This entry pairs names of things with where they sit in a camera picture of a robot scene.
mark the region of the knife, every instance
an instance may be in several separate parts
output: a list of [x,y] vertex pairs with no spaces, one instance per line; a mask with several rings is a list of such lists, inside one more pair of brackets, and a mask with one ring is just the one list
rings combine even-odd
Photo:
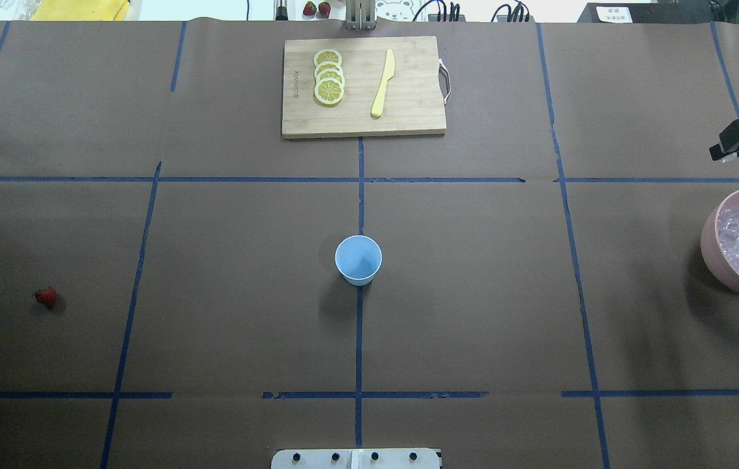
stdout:
[[375,93],[375,101],[372,103],[372,109],[369,115],[373,118],[379,118],[384,113],[384,98],[387,95],[387,82],[396,74],[396,56],[393,50],[387,50],[387,59],[384,60],[384,72],[381,74],[381,84],[378,85],[378,93]]

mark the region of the cutting board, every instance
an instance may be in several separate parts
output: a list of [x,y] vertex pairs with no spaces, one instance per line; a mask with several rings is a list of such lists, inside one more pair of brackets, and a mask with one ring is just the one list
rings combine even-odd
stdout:
[[[315,54],[334,48],[343,57],[346,93],[333,107],[315,99]],[[370,116],[384,71],[387,49],[396,56],[396,75],[387,84],[384,115]],[[358,137],[444,134],[435,36],[408,38],[309,39],[285,42],[283,137]]]

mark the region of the yellow cloth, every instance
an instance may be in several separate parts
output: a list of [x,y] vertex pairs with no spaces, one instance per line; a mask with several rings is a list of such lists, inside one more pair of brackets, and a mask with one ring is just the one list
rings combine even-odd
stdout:
[[33,21],[123,20],[127,0],[42,0]]

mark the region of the red strawberry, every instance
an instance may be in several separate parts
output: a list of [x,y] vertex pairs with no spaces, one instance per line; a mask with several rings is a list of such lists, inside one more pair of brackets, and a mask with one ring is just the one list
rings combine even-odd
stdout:
[[318,5],[318,10],[320,11],[320,16],[328,18],[328,13],[332,12],[332,6],[328,4],[328,2],[320,3]]
[[313,17],[317,12],[317,7],[314,2],[306,2],[306,6],[303,8],[303,15],[307,17]]
[[57,303],[57,291],[50,286],[45,290],[39,290],[34,293],[33,297],[36,299],[36,302],[42,303],[48,309],[53,309]]

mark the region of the blue cup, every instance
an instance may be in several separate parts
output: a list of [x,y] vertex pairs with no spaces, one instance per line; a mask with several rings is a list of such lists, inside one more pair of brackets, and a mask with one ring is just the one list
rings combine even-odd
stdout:
[[381,248],[372,238],[361,234],[350,236],[334,252],[334,264],[352,285],[367,285],[381,267]]

